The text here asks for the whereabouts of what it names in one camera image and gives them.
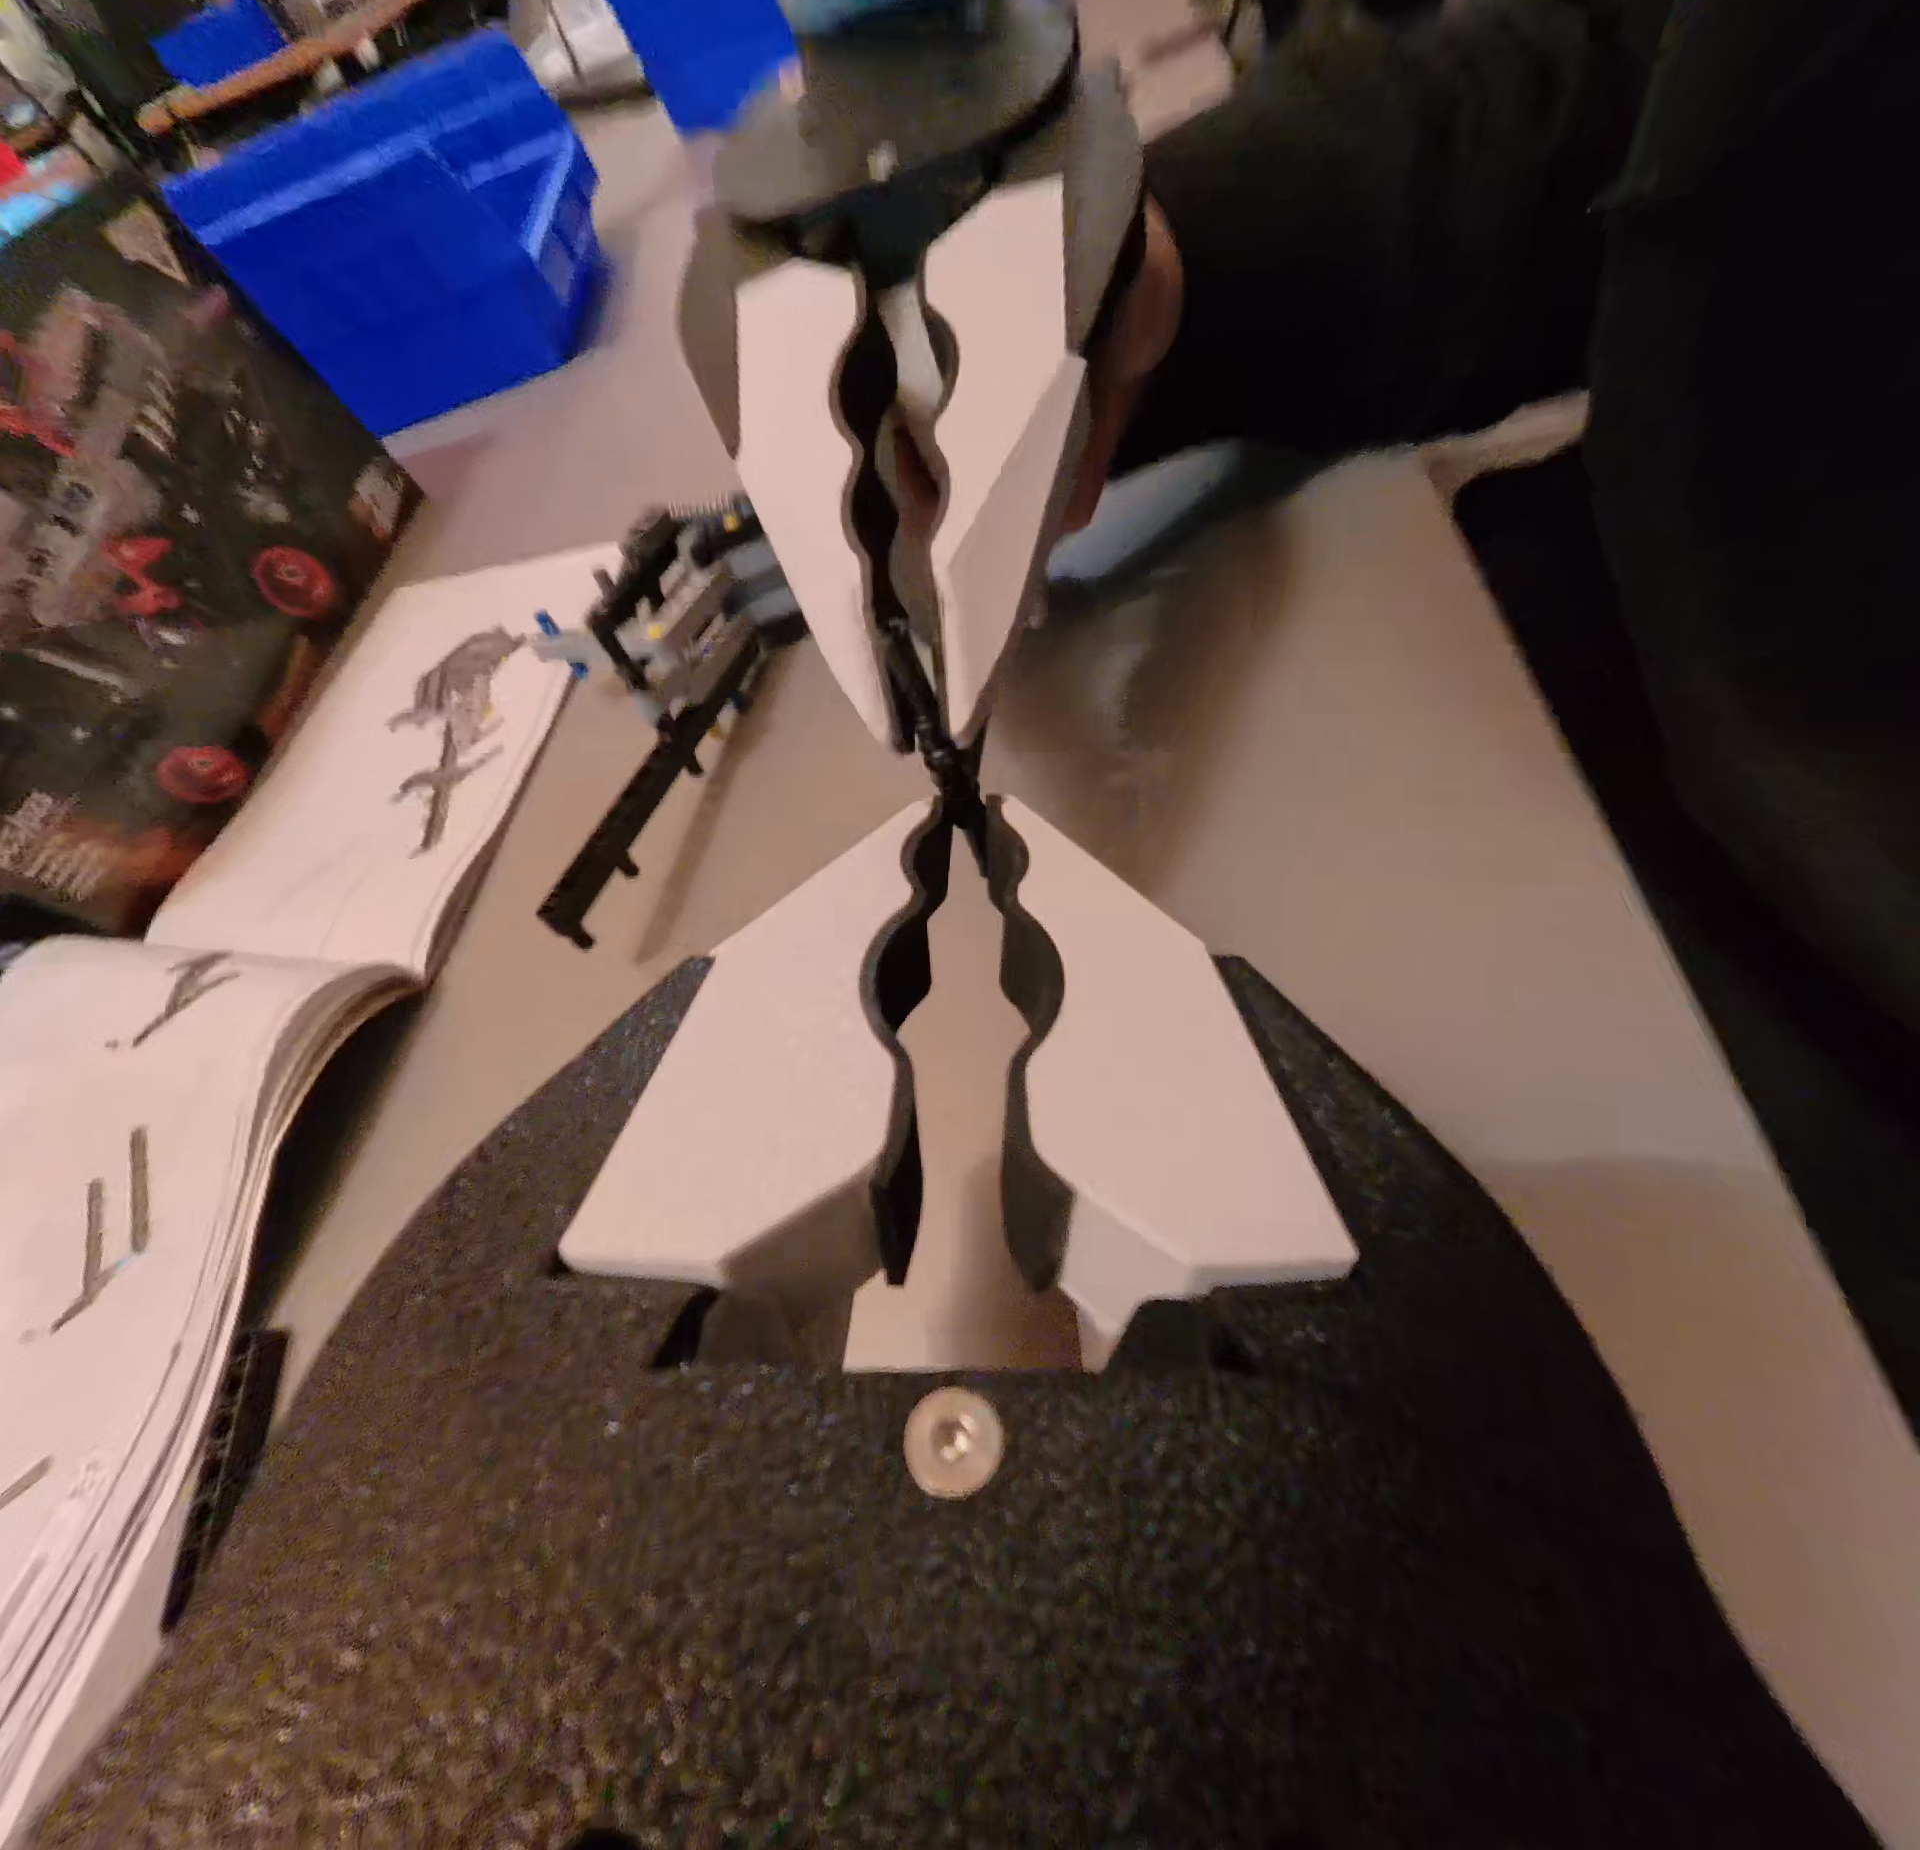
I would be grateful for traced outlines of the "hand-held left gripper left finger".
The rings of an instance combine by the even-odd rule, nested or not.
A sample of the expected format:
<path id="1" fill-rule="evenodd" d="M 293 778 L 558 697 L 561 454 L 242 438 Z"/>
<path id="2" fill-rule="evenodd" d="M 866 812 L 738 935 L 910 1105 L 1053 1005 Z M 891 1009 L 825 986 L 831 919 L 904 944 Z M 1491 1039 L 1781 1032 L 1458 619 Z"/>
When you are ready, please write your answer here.
<path id="1" fill-rule="evenodd" d="M 900 1283 L 924 1162 L 900 1039 L 948 885 L 934 799 L 733 933 L 559 1240 L 563 1266 L 694 1285 Z"/>

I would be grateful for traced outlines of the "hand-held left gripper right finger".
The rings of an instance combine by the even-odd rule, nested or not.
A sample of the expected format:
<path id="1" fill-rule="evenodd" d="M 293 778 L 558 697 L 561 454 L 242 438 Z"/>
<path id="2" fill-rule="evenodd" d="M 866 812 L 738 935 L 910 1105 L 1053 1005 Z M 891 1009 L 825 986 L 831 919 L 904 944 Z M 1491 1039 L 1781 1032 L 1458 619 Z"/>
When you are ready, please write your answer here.
<path id="1" fill-rule="evenodd" d="M 1006 1249 L 1100 1371 L 1134 1316 L 1337 1282 L 1348 1231 L 1214 953 L 1016 797 L 988 797 L 1006 1077 Z"/>

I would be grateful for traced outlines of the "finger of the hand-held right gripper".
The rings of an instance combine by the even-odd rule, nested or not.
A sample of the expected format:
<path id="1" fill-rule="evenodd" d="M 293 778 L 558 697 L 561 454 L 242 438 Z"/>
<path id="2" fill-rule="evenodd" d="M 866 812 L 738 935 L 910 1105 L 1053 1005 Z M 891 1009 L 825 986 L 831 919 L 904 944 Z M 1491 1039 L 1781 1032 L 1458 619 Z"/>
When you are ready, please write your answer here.
<path id="1" fill-rule="evenodd" d="M 802 256 L 740 286 L 738 473 L 834 685 L 880 747 L 904 751 L 849 517 L 860 446 L 837 408 L 860 313 L 854 273 Z"/>
<path id="2" fill-rule="evenodd" d="M 1064 184 L 1008 182 L 973 204 L 929 245 L 915 301 L 929 360 L 904 401 L 940 486 L 934 650 L 942 723 L 965 744 L 992 708 L 1085 432 Z"/>

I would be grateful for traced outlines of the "partly built toy model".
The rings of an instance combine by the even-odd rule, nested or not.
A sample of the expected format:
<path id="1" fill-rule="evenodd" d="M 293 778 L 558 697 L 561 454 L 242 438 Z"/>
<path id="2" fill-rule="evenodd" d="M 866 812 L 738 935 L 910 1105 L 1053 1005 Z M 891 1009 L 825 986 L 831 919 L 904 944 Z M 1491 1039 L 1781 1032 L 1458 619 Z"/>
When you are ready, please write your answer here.
<path id="1" fill-rule="evenodd" d="M 596 601 L 567 630 L 542 612 L 533 650 L 576 680 L 615 675 L 654 734 L 646 760 L 563 868 L 540 920 L 592 950 L 588 917 L 613 878 L 637 878 L 635 848 L 702 744 L 753 708 L 766 660 L 803 637 L 803 615 L 744 493 L 642 510 L 619 566 L 592 575 Z"/>

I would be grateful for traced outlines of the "black toy axle pin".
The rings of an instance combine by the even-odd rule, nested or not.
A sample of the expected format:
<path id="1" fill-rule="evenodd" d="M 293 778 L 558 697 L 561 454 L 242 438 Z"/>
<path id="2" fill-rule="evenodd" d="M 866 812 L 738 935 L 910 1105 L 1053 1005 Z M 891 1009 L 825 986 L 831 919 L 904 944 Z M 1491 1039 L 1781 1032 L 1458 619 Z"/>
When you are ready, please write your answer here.
<path id="1" fill-rule="evenodd" d="M 981 744 L 953 740 L 940 713 L 937 691 L 924 672 L 914 631 L 902 615 L 877 628 L 877 654 L 893 711 L 897 747 L 914 751 L 934 792 L 931 830 L 907 848 L 907 876 L 934 909 L 948 892 L 948 863 L 958 838 L 988 876 L 988 812 L 980 786 Z"/>

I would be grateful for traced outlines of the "person's right forearm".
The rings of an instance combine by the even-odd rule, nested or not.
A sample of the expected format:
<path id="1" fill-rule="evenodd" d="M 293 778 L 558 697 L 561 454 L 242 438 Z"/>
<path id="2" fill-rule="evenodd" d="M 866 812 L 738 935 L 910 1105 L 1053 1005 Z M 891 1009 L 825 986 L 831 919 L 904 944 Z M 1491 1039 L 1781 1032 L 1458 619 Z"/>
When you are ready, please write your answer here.
<path id="1" fill-rule="evenodd" d="M 1177 269 L 1129 473 L 1253 442 L 1333 460 L 1575 391 L 1672 0 L 1348 0 L 1145 145 Z"/>

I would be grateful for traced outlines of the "person's right hand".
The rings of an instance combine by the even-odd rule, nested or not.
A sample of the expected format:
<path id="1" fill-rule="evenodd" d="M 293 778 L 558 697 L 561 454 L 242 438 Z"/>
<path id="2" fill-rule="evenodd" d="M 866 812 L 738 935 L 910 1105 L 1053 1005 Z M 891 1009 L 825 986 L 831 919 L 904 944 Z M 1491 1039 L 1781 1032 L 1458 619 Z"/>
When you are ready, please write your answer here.
<path id="1" fill-rule="evenodd" d="M 1089 347 L 1087 434 L 1057 537 L 1089 525 L 1145 386 L 1177 334 L 1184 273 L 1173 233 L 1151 199 L 1140 210 L 1138 250 L 1132 278 Z"/>

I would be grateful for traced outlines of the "blue plastic bin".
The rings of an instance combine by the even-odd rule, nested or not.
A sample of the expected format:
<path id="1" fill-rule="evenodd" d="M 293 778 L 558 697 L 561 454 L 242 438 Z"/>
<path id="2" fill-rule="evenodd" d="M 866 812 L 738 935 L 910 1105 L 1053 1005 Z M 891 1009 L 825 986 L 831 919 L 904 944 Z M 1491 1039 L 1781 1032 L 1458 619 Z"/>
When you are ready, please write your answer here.
<path id="1" fill-rule="evenodd" d="M 280 120 L 159 192 L 378 438 L 561 368 L 604 286 L 596 167 L 499 28 Z"/>
<path id="2" fill-rule="evenodd" d="M 796 57 L 778 0 L 606 1 L 678 135 L 733 130 Z"/>
<path id="3" fill-rule="evenodd" d="M 271 62 L 289 37 L 260 0 L 207 0 L 147 47 L 174 83 L 210 88 Z"/>

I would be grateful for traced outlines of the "open instruction booklet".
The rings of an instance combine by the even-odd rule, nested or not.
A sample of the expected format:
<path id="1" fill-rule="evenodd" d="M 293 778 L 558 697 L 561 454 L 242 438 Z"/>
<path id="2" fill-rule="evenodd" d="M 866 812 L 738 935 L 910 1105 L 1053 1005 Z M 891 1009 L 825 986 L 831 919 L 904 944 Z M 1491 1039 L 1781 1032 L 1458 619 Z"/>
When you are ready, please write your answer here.
<path id="1" fill-rule="evenodd" d="M 2 983 L 2 1816 L 185 1511 L 287 1129 L 439 973 L 621 545 L 407 586 L 138 943 Z"/>

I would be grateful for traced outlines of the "short black toy beam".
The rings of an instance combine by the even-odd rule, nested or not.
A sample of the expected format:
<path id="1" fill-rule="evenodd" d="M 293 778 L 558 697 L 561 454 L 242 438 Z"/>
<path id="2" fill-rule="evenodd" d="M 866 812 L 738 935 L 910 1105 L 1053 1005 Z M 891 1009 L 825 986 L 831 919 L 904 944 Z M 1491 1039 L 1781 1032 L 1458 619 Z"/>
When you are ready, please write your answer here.
<path id="1" fill-rule="evenodd" d="M 164 1637 L 181 1622 L 258 1472 L 276 1419 L 289 1346 L 291 1334 L 282 1327 L 251 1327 L 231 1344 L 160 1607 L 159 1629 Z"/>

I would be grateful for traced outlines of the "black toy truck box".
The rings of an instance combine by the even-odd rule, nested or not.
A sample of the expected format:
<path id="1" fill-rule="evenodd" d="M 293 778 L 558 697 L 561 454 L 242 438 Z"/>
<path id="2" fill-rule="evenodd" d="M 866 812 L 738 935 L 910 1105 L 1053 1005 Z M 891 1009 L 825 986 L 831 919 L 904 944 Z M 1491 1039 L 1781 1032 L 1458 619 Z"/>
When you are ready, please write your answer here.
<path id="1" fill-rule="evenodd" d="M 5 228 L 5 940 L 145 931 L 423 499 L 136 171 Z"/>

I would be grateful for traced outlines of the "person's black clothed torso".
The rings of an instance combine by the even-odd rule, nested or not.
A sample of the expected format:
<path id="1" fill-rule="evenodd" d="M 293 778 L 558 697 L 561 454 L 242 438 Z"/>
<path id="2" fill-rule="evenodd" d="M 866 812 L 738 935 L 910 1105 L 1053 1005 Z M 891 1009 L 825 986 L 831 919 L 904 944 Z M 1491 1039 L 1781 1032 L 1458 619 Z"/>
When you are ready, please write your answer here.
<path id="1" fill-rule="evenodd" d="M 1918 1415 L 1918 0 L 1652 0 L 1590 421 L 1467 537 Z"/>

